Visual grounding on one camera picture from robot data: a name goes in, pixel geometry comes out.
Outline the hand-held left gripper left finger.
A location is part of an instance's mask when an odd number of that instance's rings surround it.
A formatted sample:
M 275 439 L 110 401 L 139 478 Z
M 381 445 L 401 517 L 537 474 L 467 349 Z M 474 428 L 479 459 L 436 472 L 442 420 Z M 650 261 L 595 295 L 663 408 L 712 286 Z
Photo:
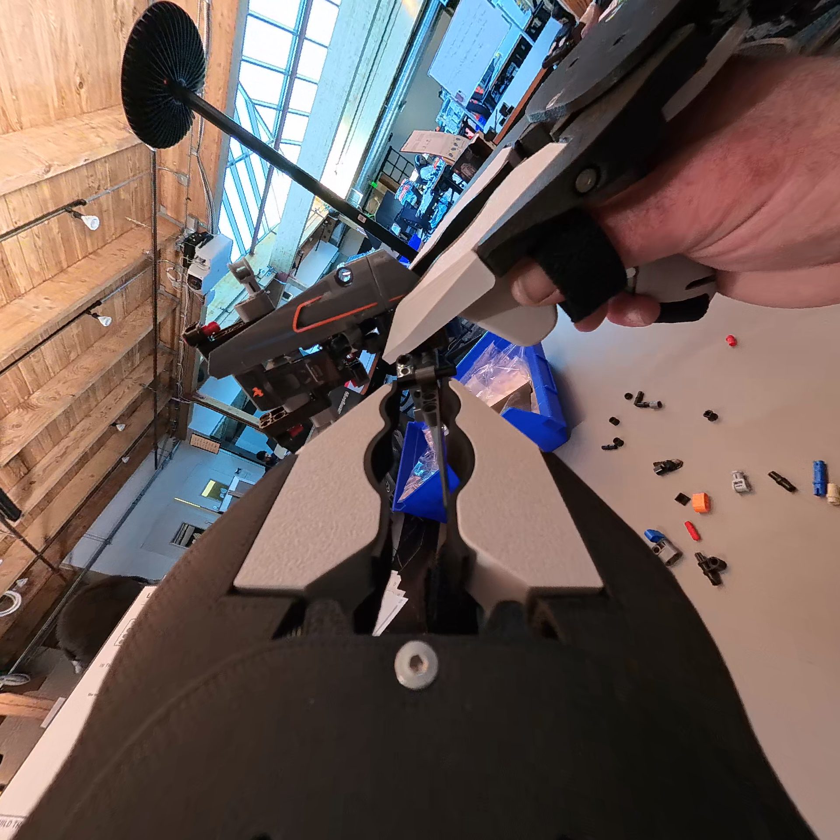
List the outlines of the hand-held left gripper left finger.
M 383 385 L 300 451 L 234 578 L 236 592 L 367 597 L 375 588 L 386 503 L 372 445 L 389 420 Z

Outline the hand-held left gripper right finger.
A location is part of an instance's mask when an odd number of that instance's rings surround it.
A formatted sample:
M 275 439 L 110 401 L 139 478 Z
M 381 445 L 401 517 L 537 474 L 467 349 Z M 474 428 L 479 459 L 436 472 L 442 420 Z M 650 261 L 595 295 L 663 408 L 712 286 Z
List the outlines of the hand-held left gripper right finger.
M 475 556 L 467 592 L 482 606 L 599 592 L 602 577 L 541 449 L 462 384 L 450 388 L 473 453 L 455 503 L 458 533 Z

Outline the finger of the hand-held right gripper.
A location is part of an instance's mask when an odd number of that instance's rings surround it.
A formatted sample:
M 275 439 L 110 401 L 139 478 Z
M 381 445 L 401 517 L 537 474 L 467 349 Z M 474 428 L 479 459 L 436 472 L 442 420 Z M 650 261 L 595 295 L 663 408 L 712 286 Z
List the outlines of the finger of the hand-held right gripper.
M 477 219 L 493 193 L 522 162 L 512 145 L 497 149 L 470 180 L 409 266 L 412 272 L 426 272 L 446 249 Z
M 556 305 L 562 292 L 552 290 L 540 304 L 515 297 L 506 269 L 491 269 L 477 254 L 481 239 L 502 215 L 513 208 L 525 189 L 568 144 L 551 142 L 531 155 L 496 189 L 477 219 L 437 257 L 418 285 L 396 310 L 383 358 L 395 363 L 415 351 L 451 319 L 462 316 L 508 341 L 528 347 L 541 342 L 554 328 Z

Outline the dark grey lego car assembly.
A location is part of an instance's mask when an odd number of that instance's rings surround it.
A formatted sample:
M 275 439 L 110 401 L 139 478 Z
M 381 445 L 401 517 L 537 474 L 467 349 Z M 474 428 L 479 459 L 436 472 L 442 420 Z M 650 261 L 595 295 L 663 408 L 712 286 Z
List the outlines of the dark grey lego car assembly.
M 247 260 L 229 268 L 248 292 L 238 320 L 226 328 L 195 322 L 183 341 L 212 377 L 236 380 L 261 411 L 259 431 L 283 455 L 295 454 L 307 431 L 338 419 L 334 391 L 347 383 L 371 384 L 362 353 L 384 360 L 396 307 L 418 280 L 379 249 L 274 307 Z

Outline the blue and grey lego piece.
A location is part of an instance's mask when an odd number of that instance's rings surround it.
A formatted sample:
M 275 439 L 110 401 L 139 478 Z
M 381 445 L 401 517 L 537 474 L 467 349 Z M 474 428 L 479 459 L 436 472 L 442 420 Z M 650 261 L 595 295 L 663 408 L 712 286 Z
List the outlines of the blue and grey lego piece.
M 683 558 L 681 550 L 669 540 L 661 531 L 656 529 L 646 529 L 644 537 L 650 543 L 651 550 L 662 563 L 671 567 Z

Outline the scattered black lego pieces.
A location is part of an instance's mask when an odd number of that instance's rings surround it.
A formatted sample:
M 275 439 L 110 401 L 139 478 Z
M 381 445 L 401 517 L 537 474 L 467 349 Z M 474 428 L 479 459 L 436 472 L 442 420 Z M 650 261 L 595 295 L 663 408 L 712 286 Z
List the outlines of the scattered black lego pieces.
M 652 411 L 658 411 L 663 408 L 663 403 L 660 401 L 645 400 L 645 393 L 643 391 L 639 391 L 637 393 L 627 392 L 623 396 L 627 401 L 631 401 L 635 407 L 641 410 L 649 409 Z M 624 441 L 619 437 L 616 437 L 610 444 L 605 444 L 604 446 L 602 446 L 602 450 L 605 452 L 617 451 L 622 446 L 624 446 Z M 682 469 L 684 465 L 684 461 L 680 458 L 662 458 L 660 460 L 656 460 L 653 463 L 653 471 L 657 476 L 670 476 L 676 473 L 679 469 Z M 796 486 L 794 486 L 786 477 L 782 476 L 782 474 L 778 473 L 777 471 L 770 471 L 768 476 L 778 487 L 781 487 L 785 491 L 790 492 L 791 494 L 795 494 L 798 491 Z M 680 492 L 675 497 L 675 500 L 682 507 L 691 506 L 691 495 L 692 494 L 688 495 L 684 492 Z M 704 576 L 709 580 L 709 582 L 713 586 L 722 585 L 722 574 L 728 569 L 727 562 L 717 556 L 705 554 L 703 552 L 696 552 L 695 558 L 700 572 L 704 574 Z

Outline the person's right hand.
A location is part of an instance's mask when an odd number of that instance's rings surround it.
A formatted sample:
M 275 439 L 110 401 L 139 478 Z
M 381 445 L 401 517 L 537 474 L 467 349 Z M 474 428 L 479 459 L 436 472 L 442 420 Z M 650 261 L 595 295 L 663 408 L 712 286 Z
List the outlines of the person's right hand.
M 625 267 L 682 255 L 732 300 L 837 305 L 839 58 L 731 58 L 653 169 L 586 212 Z

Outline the clear plastic parts bag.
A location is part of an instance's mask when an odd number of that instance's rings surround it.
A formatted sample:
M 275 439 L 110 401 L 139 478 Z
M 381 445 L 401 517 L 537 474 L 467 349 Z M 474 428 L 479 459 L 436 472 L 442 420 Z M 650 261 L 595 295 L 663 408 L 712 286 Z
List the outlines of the clear plastic parts bag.
M 476 362 L 471 365 L 464 385 L 469 392 L 490 407 L 500 393 L 501 384 L 517 379 L 532 381 L 524 349 L 512 344 L 501 347 L 493 343 L 482 351 Z
M 415 455 L 408 459 L 407 472 L 399 479 L 402 487 L 396 500 L 404 502 L 428 480 L 435 479 L 438 473 L 438 458 L 433 443 L 425 435 L 415 439 Z

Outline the blue plastic parts bin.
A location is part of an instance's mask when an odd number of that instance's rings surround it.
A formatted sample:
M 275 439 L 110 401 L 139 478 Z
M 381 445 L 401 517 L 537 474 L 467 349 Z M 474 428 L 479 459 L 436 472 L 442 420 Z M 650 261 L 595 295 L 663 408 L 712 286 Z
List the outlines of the blue plastic parts bin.
M 487 332 L 457 364 L 457 380 L 463 386 L 465 386 L 464 379 L 471 365 L 476 362 L 482 351 L 493 343 L 501 347 L 508 344 L 516 345 L 494 333 Z M 511 408 L 499 415 L 531 439 L 542 451 L 552 452 L 566 443 L 570 435 L 560 404 L 559 390 L 542 345 L 518 347 L 524 349 L 528 361 L 533 389 L 539 403 L 539 414 Z
M 404 502 L 396 500 L 398 491 L 402 488 L 399 479 L 403 479 L 407 472 L 408 459 L 415 455 L 415 439 L 425 435 L 431 443 L 431 435 L 425 423 L 409 422 L 404 435 L 402 455 L 397 470 L 396 485 L 392 503 L 394 512 L 402 512 L 406 515 L 434 520 L 437 522 L 447 521 L 446 506 L 443 499 L 443 484 L 439 472 L 435 479 L 425 482 L 418 491 L 413 493 Z

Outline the whiteboard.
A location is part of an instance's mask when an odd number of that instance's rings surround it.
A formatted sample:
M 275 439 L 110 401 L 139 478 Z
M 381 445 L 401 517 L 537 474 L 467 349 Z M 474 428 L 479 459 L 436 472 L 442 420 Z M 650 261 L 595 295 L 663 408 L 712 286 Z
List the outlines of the whiteboard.
M 428 75 L 460 104 L 473 96 L 511 25 L 488 1 L 461 1 Z

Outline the black pole with round disc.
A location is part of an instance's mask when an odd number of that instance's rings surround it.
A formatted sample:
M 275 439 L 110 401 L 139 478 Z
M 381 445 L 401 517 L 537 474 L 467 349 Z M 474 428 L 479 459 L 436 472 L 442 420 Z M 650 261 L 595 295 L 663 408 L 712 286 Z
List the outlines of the black pole with round disc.
M 186 137 L 195 116 L 202 117 L 322 200 L 346 224 L 362 229 L 401 257 L 412 260 L 417 256 L 417 251 L 389 228 L 204 100 L 200 91 L 205 75 L 203 42 L 189 14 L 172 2 L 150 5 L 133 25 L 122 58 L 122 107 L 136 137 L 153 150 L 169 149 Z

